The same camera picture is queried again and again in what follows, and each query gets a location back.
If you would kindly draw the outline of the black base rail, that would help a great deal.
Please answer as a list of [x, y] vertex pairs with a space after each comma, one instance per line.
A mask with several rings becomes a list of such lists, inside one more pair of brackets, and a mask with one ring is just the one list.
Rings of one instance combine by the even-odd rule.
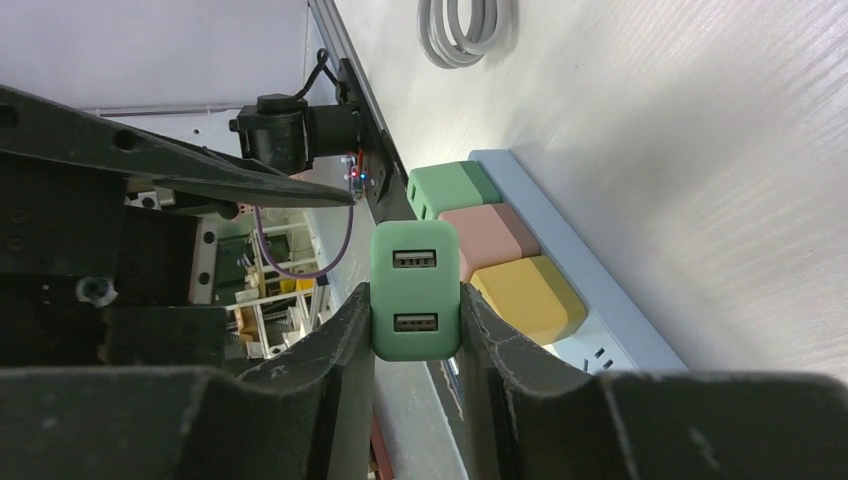
[[378, 104], [366, 77], [349, 58], [341, 58], [338, 79], [346, 87], [346, 103], [357, 106], [364, 122], [361, 134], [366, 170], [365, 201], [376, 224], [415, 220], [408, 203], [407, 172], [389, 130], [382, 124]]

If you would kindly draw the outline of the yellow plug on blue strip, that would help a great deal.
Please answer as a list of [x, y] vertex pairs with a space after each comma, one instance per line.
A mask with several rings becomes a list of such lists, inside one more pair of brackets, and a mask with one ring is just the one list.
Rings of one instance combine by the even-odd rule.
[[480, 269], [471, 284], [500, 318], [540, 345], [573, 335], [588, 315], [583, 300], [545, 255]]

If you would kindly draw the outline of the green plug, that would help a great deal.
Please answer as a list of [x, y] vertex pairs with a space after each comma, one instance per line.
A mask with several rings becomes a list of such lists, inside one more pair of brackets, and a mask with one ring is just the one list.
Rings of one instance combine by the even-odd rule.
[[371, 239], [371, 343], [386, 362], [446, 360], [461, 344], [459, 241], [442, 220], [386, 221]]
[[435, 220], [447, 211], [502, 201], [500, 192], [476, 161], [413, 169], [408, 176], [407, 199], [419, 220]]

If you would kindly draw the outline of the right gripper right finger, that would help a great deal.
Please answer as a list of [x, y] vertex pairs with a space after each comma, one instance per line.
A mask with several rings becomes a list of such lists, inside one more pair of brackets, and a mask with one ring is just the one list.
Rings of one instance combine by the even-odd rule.
[[472, 479], [843, 479], [847, 388], [761, 371], [592, 375], [471, 285], [459, 352]]

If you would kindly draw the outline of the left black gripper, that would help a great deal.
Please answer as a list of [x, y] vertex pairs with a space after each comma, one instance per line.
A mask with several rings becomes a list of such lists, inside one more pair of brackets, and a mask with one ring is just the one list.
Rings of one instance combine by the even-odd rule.
[[130, 206], [125, 180], [105, 171], [260, 207], [354, 204], [343, 189], [242, 168], [5, 85], [1, 105], [12, 120], [1, 128], [5, 367], [222, 364], [211, 223]]

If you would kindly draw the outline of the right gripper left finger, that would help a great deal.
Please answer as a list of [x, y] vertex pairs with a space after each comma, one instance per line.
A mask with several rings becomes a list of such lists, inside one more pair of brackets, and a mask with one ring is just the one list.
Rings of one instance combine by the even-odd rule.
[[213, 367], [1, 372], [5, 479], [363, 479], [375, 356], [358, 285], [283, 354]]

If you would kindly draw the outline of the long blue power strip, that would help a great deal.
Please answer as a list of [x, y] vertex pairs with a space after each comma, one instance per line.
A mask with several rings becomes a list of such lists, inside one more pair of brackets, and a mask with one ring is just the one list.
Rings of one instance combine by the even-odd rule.
[[590, 374], [687, 369], [510, 151], [473, 150], [468, 159], [481, 165], [588, 309], [577, 331], [553, 342], [549, 351]]

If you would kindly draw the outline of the pink plug on blue strip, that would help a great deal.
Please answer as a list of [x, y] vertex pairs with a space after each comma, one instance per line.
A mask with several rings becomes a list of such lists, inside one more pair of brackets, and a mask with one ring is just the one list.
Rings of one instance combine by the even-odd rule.
[[482, 268], [540, 254], [535, 235], [507, 203], [450, 210], [438, 219], [450, 223], [457, 232], [463, 282], [469, 282]]

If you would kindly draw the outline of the green plug on blue strip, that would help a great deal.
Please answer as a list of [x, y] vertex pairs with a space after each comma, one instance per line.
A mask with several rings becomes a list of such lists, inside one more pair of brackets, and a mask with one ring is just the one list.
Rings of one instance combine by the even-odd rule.
[[447, 211], [502, 201], [500, 192], [476, 161], [413, 169], [408, 176], [407, 199], [419, 220], [435, 220]]

